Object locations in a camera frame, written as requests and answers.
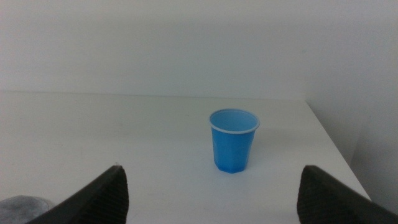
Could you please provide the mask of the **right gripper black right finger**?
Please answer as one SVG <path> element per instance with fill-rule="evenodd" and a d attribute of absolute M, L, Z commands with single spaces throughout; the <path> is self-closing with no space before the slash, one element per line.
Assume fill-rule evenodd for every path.
<path fill-rule="evenodd" d="M 300 223 L 396 224 L 397 215 L 314 165 L 303 168 L 298 190 Z"/>

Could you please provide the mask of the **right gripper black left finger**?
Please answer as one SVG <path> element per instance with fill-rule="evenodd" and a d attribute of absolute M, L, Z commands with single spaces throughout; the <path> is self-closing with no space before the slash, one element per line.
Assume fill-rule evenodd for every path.
<path fill-rule="evenodd" d="M 126 223 L 128 210 L 126 173 L 116 165 L 28 224 Z"/>

